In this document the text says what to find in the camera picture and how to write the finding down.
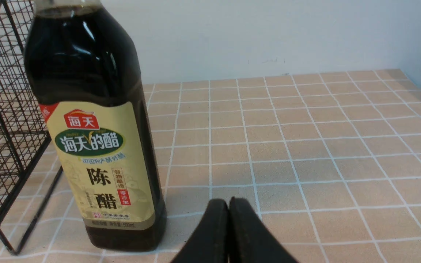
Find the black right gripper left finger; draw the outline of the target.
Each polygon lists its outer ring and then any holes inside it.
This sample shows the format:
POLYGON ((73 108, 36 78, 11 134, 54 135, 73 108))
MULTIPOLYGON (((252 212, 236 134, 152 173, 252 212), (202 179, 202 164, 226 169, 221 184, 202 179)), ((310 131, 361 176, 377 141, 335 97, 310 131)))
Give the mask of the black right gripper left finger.
POLYGON ((227 263, 229 209, 222 199, 212 199, 172 263, 227 263))

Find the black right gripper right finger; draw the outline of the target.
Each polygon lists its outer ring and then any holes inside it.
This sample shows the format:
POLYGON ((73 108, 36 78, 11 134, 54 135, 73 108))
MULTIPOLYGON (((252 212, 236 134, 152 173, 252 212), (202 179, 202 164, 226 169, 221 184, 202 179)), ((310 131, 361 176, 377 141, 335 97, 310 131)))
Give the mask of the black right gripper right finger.
POLYGON ((297 263, 259 219, 249 201, 233 197, 229 205, 231 263, 297 263))

